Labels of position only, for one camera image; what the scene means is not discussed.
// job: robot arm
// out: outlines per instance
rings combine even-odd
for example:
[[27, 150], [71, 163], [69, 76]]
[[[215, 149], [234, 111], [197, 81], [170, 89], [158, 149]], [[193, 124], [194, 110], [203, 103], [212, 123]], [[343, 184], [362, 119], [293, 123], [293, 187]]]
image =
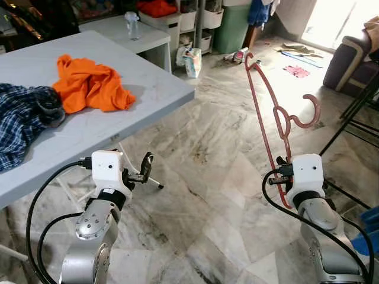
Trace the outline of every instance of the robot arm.
[[123, 168], [123, 154], [117, 151], [96, 151], [91, 156], [95, 196], [88, 201], [85, 212], [75, 224], [75, 236], [63, 261], [60, 283], [106, 283], [110, 251], [118, 234], [120, 212], [131, 200], [133, 182], [146, 182], [153, 156], [147, 153], [141, 173], [130, 175]]
[[[345, 235], [343, 219], [325, 199], [321, 157], [316, 154], [294, 156], [291, 164], [283, 165], [282, 172], [281, 177], [269, 179], [269, 183], [289, 185], [287, 201], [298, 215], [355, 251]], [[340, 245], [305, 223], [301, 225], [301, 235], [310, 247], [319, 283], [364, 283], [358, 263]]]

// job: white desk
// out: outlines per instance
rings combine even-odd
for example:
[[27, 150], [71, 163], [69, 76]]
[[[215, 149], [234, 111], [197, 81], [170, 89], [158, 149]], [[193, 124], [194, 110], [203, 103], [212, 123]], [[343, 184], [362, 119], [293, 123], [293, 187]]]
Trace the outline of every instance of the white desk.
[[86, 109], [42, 132], [20, 166], [0, 173], [0, 209], [38, 189], [64, 164], [130, 136], [194, 98], [192, 86], [94, 31], [0, 55], [0, 80], [52, 86], [58, 80], [56, 60], [65, 53], [115, 68], [137, 101], [129, 111]]
[[141, 53], [157, 49], [157, 54], [163, 55], [163, 68], [171, 73], [170, 35], [142, 22], [138, 22], [141, 37], [138, 40], [129, 39], [124, 16], [116, 16], [88, 22], [79, 26], [80, 31], [97, 31], [104, 37], [129, 49], [133, 53]]

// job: green trash bin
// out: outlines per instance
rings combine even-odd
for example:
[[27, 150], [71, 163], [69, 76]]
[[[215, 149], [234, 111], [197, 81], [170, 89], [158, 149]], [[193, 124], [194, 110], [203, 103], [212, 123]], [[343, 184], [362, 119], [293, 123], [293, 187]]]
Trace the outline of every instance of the green trash bin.
[[223, 20], [214, 33], [213, 44], [213, 47], [221, 54], [232, 53], [242, 48], [249, 27], [250, 5], [223, 8]]

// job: black cable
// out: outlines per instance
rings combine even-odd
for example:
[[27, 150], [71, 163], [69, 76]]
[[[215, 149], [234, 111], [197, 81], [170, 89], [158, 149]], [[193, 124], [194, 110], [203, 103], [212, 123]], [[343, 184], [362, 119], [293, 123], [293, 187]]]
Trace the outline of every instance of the black cable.
[[372, 246], [372, 242], [370, 240], [370, 237], [367, 235], [367, 233], [360, 227], [358, 226], [356, 223], [346, 219], [345, 217], [342, 217], [342, 219], [348, 223], [349, 225], [355, 227], [364, 237], [365, 241], [366, 241], [366, 245], [368, 247], [368, 255], [369, 255], [369, 266], [368, 266], [368, 280], [369, 280], [369, 283], [372, 283], [373, 282], [373, 279], [374, 279], [374, 269], [375, 269], [375, 260], [374, 260], [374, 248]]
[[72, 218], [72, 217], [77, 217], [77, 216], [80, 216], [82, 213], [72, 213], [72, 214], [66, 214], [66, 215], [63, 215], [63, 216], [60, 216], [58, 218], [55, 218], [53, 221], [51, 221], [47, 226], [46, 228], [43, 230], [41, 236], [40, 236], [40, 240], [38, 241], [38, 247], [37, 247], [37, 261], [38, 261], [38, 267], [40, 268], [41, 270], [41, 274], [51, 283], [54, 282], [54, 279], [49, 275], [49, 273], [47, 272], [46, 268], [45, 268], [45, 265], [43, 264], [43, 261], [42, 261], [42, 246], [43, 246], [43, 241], [45, 239], [45, 236], [48, 232], [48, 230], [55, 225], [55, 223], [63, 220], [63, 219], [67, 219], [67, 218]]
[[320, 226], [312, 223], [311, 221], [297, 215], [296, 213], [293, 213], [291, 212], [290, 210], [287, 210], [285, 209], [284, 207], [276, 204], [274, 201], [271, 200], [271, 198], [268, 196], [267, 194], [267, 191], [266, 191], [266, 183], [267, 183], [267, 179], [269, 176], [271, 176], [272, 174], [274, 173], [278, 173], [279, 170], [278, 169], [275, 169], [275, 170], [272, 170], [270, 172], [268, 172], [265, 177], [263, 178], [263, 182], [262, 182], [262, 192], [263, 192], [263, 195], [264, 197], [266, 198], [266, 200], [272, 205], [274, 206], [276, 209], [279, 209], [280, 211], [300, 220], [301, 222], [304, 222], [306, 223], [307, 225], [311, 226], [312, 228], [316, 229], [317, 231], [319, 231], [320, 233], [326, 235], [327, 237], [329, 237], [331, 240], [333, 240], [334, 242], [336, 242], [338, 245], [340, 245], [348, 254], [350, 254], [350, 256], [358, 263], [359, 267], [361, 268], [362, 270], [362, 274], [363, 274], [363, 278], [365, 279], [365, 282], [366, 284], [371, 284], [368, 280], [368, 272], [367, 272], [367, 269], [365, 267], [365, 265], [363, 264], [362, 260], [346, 245], [344, 244], [343, 242], [341, 242], [338, 238], [336, 238], [334, 235], [332, 235], [331, 233], [329, 233], [328, 231], [324, 230], [323, 228], [321, 228]]
[[337, 191], [339, 191], [340, 193], [346, 195], [348, 198], [350, 198], [351, 200], [355, 201], [356, 203], [360, 204], [360, 206], [366, 208], [366, 209], [371, 209], [370, 206], [368, 206], [366, 203], [364, 203], [363, 201], [361, 201], [359, 198], [351, 195], [350, 193], [344, 191], [342, 188], [336, 186], [334, 183], [328, 181], [327, 179], [325, 179], [325, 182], [330, 185], [332, 188], [336, 189]]
[[26, 221], [26, 236], [25, 236], [25, 241], [26, 241], [26, 248], [27, 248], [27, 254], [28, 258], [31, 264], [31, 267], [34, 271], [34, 273], [37, 275], [37, 277], [41, 280], [43, 284], [57, 284], [55, 281], [49, 281], [49, 279], [46, 279], [45, 275], [41, 272], [39, 269], [36, 261], [34, 260], [33, 257], [33, 252], [31, 250], [31, 241], [30, 241], [30, 227], [31, 227], [31, 217], [33, 216], [33, 210], [34, 206], [36, 205], [36, 202], [41, 195], [42, 191], [45, 189], [45, 187], [60, 173], [62, 173], [64, 170], [68, 169], [69, 167], [73, 166], [80, 166], [82, 162], [73, 162], [69, 163], [66, 166], [61, 167], [59, 170], [54, 172], [47, 181], [41, 186], [41, 188], [37, 191], [36, 195], [34, 196], [33, 200], [31, 201], [29, 212], [28, 212], [28, 218]]

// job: blue towel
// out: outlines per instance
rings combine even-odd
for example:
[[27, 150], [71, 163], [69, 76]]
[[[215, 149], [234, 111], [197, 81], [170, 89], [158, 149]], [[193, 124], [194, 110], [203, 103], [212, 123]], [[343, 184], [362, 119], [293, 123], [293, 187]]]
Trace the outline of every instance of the blue towel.
[[263, 5], [262, 0], [253, 0], [250, 6], [248, 22], [249, 25], [260, 27], [268, 21], [271, 4]]
[[33, 140], [64, 119], [62, 103], [53, 88], [0, 83], [0, 172], [21, 164]]

